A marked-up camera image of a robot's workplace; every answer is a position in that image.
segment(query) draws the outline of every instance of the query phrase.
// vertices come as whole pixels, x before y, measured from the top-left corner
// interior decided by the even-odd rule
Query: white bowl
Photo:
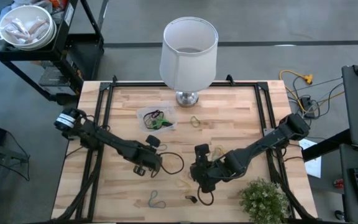
[[[53,33],[53,19],[45,9],[38,6],[21,6],[17,7],[11,11],[9,11],[0,21],[0,27],[6,26],[10,22],[10,18],[18,18],[22,21],[23,25],[35,21],[37,16],[47,18],[47,22],[49,22],[49,29],[45,33],[43,37],[41,37],[38,41],[29,43],[29,44],[17,44],[14,37],[11,37],[5,31],[1,31],[1,37],[8,43],[12,44],[15,47],[31,47],[37,44],[37,42],[42,41],[44,38],[47,38],[50,33]]]
[[[18,49],[21,50],[37,50],[40,49],[42,47],[45,47],[46,45],[48,45],[49,43],[51,43],[51,41],[56,37],[56,33],[57,33],[57,27],[56,27],[56,23],[54,21],[52,21],[53,24],[53,32],[50,33],[50,35],[48,35],[47,38],[44,38],[43,40],[37,41],[37,44],[34,46],[25,46],[25,47],[19,47],[16,46]]]

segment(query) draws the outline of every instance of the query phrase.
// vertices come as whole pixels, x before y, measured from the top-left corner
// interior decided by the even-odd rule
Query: lamp base
[[[177,92],[177,102],[182,107],[192,107],[198,101],[198,93]]]

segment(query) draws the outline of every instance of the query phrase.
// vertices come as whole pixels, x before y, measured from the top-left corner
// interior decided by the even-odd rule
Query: white lampshade
[[[209,87],[216,76],[218,32],[204,19],[182,17],[163,35],[160,75],[175,91],[193,93]]]

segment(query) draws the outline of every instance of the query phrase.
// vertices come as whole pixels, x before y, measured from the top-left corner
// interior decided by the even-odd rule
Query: green plant
[[[253,180],[241,190],[240,205],[255,224],[279,224],[287,215],[288,199],[278,186],[265,179]]]

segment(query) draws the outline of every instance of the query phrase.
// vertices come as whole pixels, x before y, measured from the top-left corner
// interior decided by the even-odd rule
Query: wooden tabletop
[[[100,82],[85,82],[78,108],[88,115],[94,114]],[[268,81],[273,110],[278,122],[291,113],[282,81]],[[106,104],[105,94],[102,115]],[[119,87],[113,91],[109,114],[110,132],[128,140],[145,143],[148,136],[140,129],[136,111],[146,106],[171,101],[175,105],[178,125],[175,130],[155,135],[167,152],[179,153],[184,161],[184,170],[175,175],[164,171],[153,179],[150,172],[143,177],[133,173],[134,165],[105,147],[98,196],[94,211],[95,222],[248,222],[249,216],[239,206],[239,191],[251,180],[259,177],[269,179],[266,154],[254,158],[246,175],[229,183],[220,182],[213,192],[212,206],[193,204],[186,195],[196,196],[198,184],[188,177],[189,166],[195,161],[194,146],[209,144],[211,152],[216,147],[225,151],[246,147],[262,137],[254,89],[250,87],[210,87],[200,92],[200,100],[192,108],[181,108],[175,101],[175,92],[167,87]],[[269,119],[264,101],[267,125]],[[194,128],[190,118],[196,116],[201,125]],[[67,153],[77,149],[79,141],[69,144]],[[287,148],[286,157],[302,156],[299,147]],[[86,149],[70,155],[64,163],[52,218],[61,215],[74,199],[81,185]],[[173,172],[180,168],[180,161],[163,155],[163,165]],[[306,210],[317,217],[305,165],[301,159],[285,163],[290,188]],[[166,208],[150,208],[148,201],[153,190],[158,192],[154,202],[164,201]],[[83,215],[88,211],[86,198]],[[209,195],[201,196],[209,202]]]

